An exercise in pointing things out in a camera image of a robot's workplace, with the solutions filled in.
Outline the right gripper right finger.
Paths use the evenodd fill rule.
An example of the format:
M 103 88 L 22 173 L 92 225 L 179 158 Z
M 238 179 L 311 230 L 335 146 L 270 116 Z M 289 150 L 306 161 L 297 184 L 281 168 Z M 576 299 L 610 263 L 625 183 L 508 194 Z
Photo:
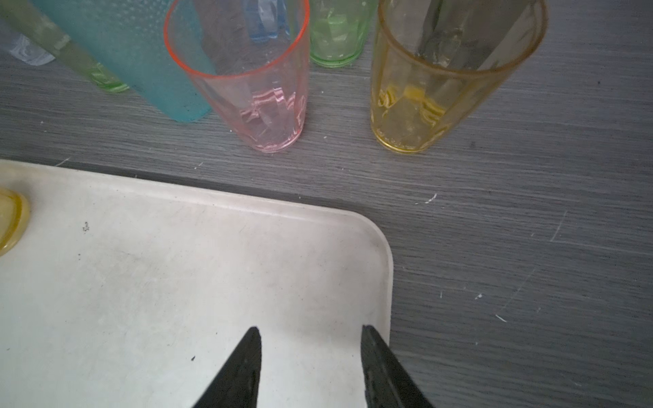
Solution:
M 374 326 L 362 327 L 361 358 L 368 407 L 434 407 Z

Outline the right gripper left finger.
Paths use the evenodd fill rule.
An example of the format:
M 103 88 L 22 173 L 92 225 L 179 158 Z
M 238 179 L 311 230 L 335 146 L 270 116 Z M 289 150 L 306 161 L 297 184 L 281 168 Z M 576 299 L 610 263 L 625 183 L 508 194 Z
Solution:
M 262 364 L 259 329 L 250 327 L 194 407 L 255 408 Z

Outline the beige plastic tray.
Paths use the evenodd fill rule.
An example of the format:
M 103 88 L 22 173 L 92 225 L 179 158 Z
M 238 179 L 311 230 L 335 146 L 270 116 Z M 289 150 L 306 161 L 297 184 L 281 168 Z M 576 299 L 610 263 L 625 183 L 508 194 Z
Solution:
M 393 258 L 366 217 L 2 161 L 32 214 L 1 258 L 4 407 L 190 407 L 248 328 L 261 407 L 362 407 Z

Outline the amber plastic cup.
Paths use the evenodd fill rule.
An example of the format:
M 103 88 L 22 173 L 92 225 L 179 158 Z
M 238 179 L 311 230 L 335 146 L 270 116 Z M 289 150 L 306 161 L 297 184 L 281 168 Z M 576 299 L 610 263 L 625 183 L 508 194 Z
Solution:
M 0 254 L 8 253 L 22 238 L 29 224 L 31 206 L 19 192 L 1 189 Z

